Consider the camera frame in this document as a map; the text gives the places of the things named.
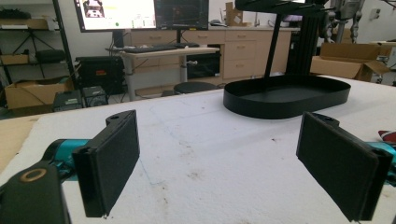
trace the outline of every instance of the stained white surface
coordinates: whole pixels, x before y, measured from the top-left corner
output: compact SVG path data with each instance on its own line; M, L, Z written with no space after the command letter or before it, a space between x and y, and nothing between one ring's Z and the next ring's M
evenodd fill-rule
M348 101L319 113L363 141L396 129L396 88L342 80L352 85ZM107 219L86 218L78 183L64 182L73 223L349 223L295 155L301 116L247 118L222 97L207 91L46 115L0 184L52 141L93 138L105 118L135 109L141 155L124 191ZM396 189L385 186L371 223L391 223L395 204Z

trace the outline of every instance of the round stool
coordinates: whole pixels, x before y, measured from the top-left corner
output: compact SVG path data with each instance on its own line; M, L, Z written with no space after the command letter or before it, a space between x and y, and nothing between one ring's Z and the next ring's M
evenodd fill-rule
M207 82L182 82L174 87L175 94L187 94L198 91L213 91L218 87Z

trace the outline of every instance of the oval black tray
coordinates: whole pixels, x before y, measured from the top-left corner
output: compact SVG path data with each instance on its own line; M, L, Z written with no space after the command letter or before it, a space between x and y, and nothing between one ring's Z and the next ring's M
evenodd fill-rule
M224 87L223 103L256 119L288 119L347 101L350 85L314 76L279 76L235 81Z

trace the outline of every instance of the image on screen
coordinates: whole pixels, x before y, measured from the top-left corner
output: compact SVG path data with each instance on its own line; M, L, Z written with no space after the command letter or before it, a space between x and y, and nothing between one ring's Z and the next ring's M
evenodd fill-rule
M208 0L155 0L159 29L208 28Z
M81 32L155 29L153 0L74 0Z

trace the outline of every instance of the black box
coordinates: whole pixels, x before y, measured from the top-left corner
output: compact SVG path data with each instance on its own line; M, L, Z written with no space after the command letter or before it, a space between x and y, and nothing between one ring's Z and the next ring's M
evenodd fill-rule
M56 92L52 110L53 112L59 112L80 109L82 107L79 91L60 91Z
M101 86L107 95L124 93L123 62L121 57L77 57L80 88Z
M82 95L86 107L108 105L106 93L100 86L85 87L82 89Z

